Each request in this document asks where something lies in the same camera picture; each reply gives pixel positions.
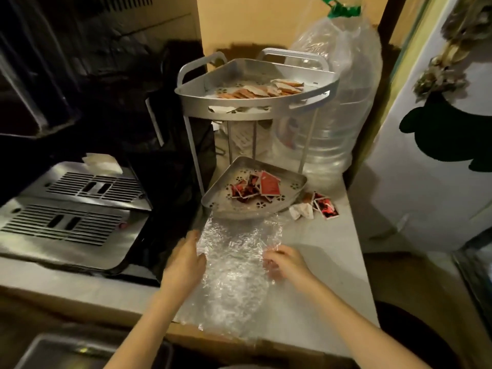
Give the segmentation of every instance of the drip tray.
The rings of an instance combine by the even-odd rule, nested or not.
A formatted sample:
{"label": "drip tray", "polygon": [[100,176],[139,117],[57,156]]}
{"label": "drip tray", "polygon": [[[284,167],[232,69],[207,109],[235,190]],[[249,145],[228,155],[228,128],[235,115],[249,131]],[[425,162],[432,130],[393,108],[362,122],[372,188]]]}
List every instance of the drip tray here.
{"label": "drip tray", "polygon": [[21,196],[150,211],[131,170],[122,170],[123,174],[118,176],[94,175],[84,163],[61,162],[28,186]]}
{"label": "drip tray", "polygon": [[0,208],[0,255],[110,270],[124,260],[148,213],[19,196]]}

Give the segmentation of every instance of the forearm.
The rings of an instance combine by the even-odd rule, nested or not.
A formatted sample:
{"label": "forearm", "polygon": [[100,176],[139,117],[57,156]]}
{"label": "forearm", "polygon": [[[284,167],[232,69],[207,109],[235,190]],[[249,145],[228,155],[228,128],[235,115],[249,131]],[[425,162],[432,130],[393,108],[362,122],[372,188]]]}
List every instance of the forearm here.
{"label": "forearm", "polygon": [[361,316],[318,279],[304,292],[319,307],[350,349],[362,369],[429,369],[383,330]]}
{"label": "forearm", "polygon": [[144,314],[106,364],[105,369],[150,368],[181,303],[182,298],[170,290],[156,292]]}

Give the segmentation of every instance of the large plastic water bottle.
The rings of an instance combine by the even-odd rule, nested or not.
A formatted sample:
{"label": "large plastic water bottle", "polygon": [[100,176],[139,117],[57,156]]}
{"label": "large plastic water bottle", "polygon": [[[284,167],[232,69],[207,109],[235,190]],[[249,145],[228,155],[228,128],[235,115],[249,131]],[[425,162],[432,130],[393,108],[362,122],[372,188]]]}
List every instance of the large plastic water bottle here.
{"label": "large plastic water bottle", "polygon": [[[381,78],[381,44],[362,17],[323,18],[290,47],[317,53],[340,74],[334,99],[318,110],[304,172],[343,173],[352,163],[352,149],[372,107]],[[288,65],[321,69],[315,61],[288,58]],[[299,165],[314,112],[274,119],[272,152],[287,168]]]}

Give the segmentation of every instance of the black coffee machine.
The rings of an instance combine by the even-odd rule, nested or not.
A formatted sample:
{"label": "black coffee machine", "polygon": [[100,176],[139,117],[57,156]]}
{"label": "black coffee machine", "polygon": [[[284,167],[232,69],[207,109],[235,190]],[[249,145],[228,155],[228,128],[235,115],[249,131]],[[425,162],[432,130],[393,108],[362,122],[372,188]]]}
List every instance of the black coffee machine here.
{"label": "black coffee machine", "polygon": [[[163,2],[0,0],[0,256],[160,280],[200,211],[174,89],[203,56],[198,37],[173,38],[175,18],[149,20]],[[212,126],[190,121],[207,185]],[[87,153],[112,155],[122,173],[94,173]]]}

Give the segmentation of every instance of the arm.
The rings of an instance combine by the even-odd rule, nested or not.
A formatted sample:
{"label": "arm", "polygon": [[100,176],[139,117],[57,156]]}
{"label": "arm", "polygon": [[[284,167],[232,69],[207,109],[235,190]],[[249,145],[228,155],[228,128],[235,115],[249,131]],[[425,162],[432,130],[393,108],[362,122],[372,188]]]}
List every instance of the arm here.
{"label": "arm", "polygon": [[205,273],[205,254],[197,256],[197,231],[188,232],[173,250],[157,291],[144,314],[105,369],[150,369],[164,335],[181,304]]}
{"label": "arm", "polygon": [[362,369],[430,369],[318,280],[296,249],[280,245],[277,250],[268,250],[263,256],[274,279],[288,279],[317,306]]}

